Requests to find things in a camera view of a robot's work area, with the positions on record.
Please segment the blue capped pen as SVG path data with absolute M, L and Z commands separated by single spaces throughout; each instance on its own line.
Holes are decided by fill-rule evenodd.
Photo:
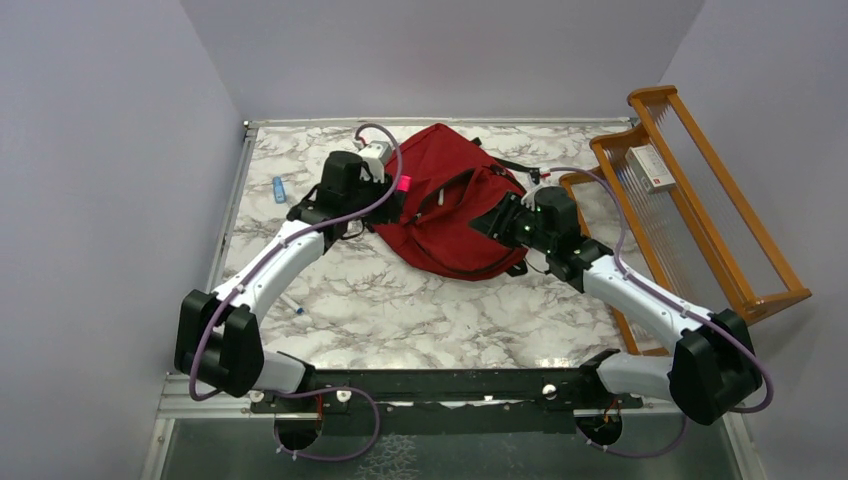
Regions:
M 303 314 L 303 313 L 304 313 L 304 308 L 303 308 L 303 307 L 302 307 L 299 303 L 297 303 L 296 301 L 294 301 L 293 299 L 291 299 L 291 298 L 289 298 L 288 296 L 285 296 L 285 295 L 283 295 L 283 296 L 281 297 L 281 299 L 284 301 L 284 303 L 285 303 L 285 304 L 286 304 L 289 308 L 291 308 L 291 309 L 292 309 L 292 311 L 293 311 L 294 313 L 296 313 L 296 314 L 298 314 L 298 315 L 301 315 L 301 314 Z

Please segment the red backpack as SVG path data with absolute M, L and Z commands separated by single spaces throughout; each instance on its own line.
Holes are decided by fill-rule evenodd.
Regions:
M 469 222 L 491 210 L 507 193 L 526 188 L 516 178 L 527 167 L 490 155 L 478 138 L 468 139 L 437 123 L 400 145 L 402 174 L 411 177 L 400 221 L 373 230 L 408 265 L 443 277 L 488 280 L 528 273 L 527 250 L 508 248 L 474 231 Z M 444 190 L 444 205 L 437 195 Z

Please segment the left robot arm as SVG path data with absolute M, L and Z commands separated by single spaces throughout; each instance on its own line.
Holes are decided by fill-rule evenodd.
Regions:
M 293 280 L 347 232 L 350 221 L 398 221 L 409 190 L 403 155 L 383 142 L 359 152 L 333 151 L 321 178 L 292 206 L 278 233 L 246 267 L 211 292 L 193 290 L 183 299 L 174 365 L 214 393 L 241 397 L 276 391 L 285 407 L 298 411 L 313 401 L 310 365 L 264 349 L 260 324 Z

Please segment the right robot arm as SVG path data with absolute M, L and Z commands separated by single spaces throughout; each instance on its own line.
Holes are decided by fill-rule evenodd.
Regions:
M 666 357 L 617 352 L 599 360 L 576 383 L 585 404 L 600 407 L 616 394 L 636 394 L 669 400 L 690 420 L 709 425 L 729 411 L 748 412 L 744 401 L 769 388 L 736 312 L 712 312 L 670 293 L 584 235 L 565 190 L 543 187 L 530 203 L 508 193 L 469 225 L 505 247 L 544 254 L 557 279 L 636 321 L 668 351 Z

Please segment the light blue highlighter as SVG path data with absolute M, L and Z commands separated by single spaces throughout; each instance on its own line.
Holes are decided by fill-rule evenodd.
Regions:
M 274 201 L 277 204 L 285 204 L 287 201 L 287 195 L 284 183 L 279 176 L 275 176 L 272 178 L 272 190 Z

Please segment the pink black highlighter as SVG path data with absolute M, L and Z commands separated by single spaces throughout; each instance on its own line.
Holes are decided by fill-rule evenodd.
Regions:
M 411 185 L 411 177 L 408 175 L 401 175 L 399 177 L 398 185 L 396 188 L 396 195 L 401 198 L 401 202 L 404 202 L 404 198 L 407 195 L 407 192 L 410 189 Z

